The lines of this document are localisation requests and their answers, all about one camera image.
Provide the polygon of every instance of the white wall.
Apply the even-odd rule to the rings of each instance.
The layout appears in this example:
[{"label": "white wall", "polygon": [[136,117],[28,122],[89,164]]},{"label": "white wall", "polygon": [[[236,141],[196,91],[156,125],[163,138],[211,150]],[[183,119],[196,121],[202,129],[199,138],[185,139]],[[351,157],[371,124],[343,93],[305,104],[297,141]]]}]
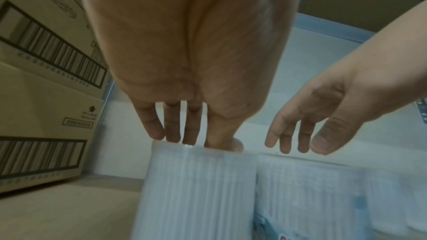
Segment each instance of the white wall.
[{"label": "white wall", "polygon": [[[247,151],[280,154],[278,145],[265,148],[264,139],[276,112],[310,78],[321,73],[359,46],[359,43],[293,28],[285,53],[264,108],[237,132]],[[185,104],[181,112],[181,134]],[[159,117],[163,118],[161,105]],[[204,143],[206,110],[198,144]],[[88,170],[104,175],[144,178],[149,163],[151,140],[144,131],[127,97],[114,89],[99,125],[99,136],[90,153]],[[415,106],[366,124],[344,149],[329,156],[300,154],[293,144],[289,156],[310,160],[383,168],[396,172],[427,175],[426,125]]]}]

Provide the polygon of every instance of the plastic package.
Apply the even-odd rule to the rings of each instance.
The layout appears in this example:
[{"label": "plastic package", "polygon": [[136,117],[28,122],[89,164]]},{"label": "plastic package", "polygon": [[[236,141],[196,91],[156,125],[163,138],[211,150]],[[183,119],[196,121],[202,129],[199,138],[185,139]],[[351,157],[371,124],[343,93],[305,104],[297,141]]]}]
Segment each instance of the plastic package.
[{"label": "plastic package", "polygon": [[131,240],[250,240],[258,156],[154,141]]},{"label": "plastic package", "polygon": [[260,156],[255,239],[372,239],[363,171]]},{"label": "plastic package", "polygon": [[408,239],[401,177],[386,171],[366,171],[365,188],[375,239]]},{"label": "plastic package", "polygon": [[427,180],[408,178],[404,185],[410,239],[427,240]]}]

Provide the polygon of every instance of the translucent plastic container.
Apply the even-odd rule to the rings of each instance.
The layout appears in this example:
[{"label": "translucent plastic container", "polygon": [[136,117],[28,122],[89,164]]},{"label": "translucent plastic container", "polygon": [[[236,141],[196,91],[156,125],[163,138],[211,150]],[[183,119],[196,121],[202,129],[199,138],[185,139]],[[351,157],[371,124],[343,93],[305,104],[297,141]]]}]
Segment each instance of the translucent plastic container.
[{"label": "translucent plastic container", "polygon": [[427,179],[406,179],[404,196],[410,239],[427,240]]},{"label": "translucent plastic container", "polygon": [[363,172],[260,156],[255,239],[372,239]]},{"label": "translucent plastic container", "polygon": [[131,240],[250,240],[257,155],[154,141]]},{"label": "translucent plastic container", "polygon": [[375,239],[409,239],[401,176],[366,171],[365,189]]}]

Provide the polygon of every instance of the white ribbed container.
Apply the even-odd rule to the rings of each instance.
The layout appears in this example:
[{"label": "white ribbed container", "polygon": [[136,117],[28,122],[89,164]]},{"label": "white ribbed container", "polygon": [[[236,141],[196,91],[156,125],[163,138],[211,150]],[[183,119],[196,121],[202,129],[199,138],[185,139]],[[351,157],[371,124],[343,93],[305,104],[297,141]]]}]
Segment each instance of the white ribbed container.
[{"label": "white ribbed container", "polygon": [[[279,227],[275,237],[371,239],[361,170],[278,156],[259,159],[255,220],[271,219]],[[273,239],[267,234],[258,239]]]},{"label": "white ribbed container", "polygon": [[427,179],[406,179],[405,208],[411,239],[427,240]]},{"label": "white ribbed container", "polygon": [[250,240],[257,155],[154,141],[131,240]]},{"label": "white ribbed container", "polygon": [[392,172],[369,170],[365,176],[368,208],[376,239],[409,237],[401,177]]}]

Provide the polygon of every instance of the fingernail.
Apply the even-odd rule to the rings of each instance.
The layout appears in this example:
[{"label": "fingernail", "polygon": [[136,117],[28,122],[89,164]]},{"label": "fingernail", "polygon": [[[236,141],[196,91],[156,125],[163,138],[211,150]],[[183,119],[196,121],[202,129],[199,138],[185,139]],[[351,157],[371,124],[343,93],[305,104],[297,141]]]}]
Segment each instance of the fingernail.
[{"label": "fingernail", "polygon": [[330,153],[330,145],[323,136],[315,136],[311,140],[311,150],[318,154],[326,155]]}]

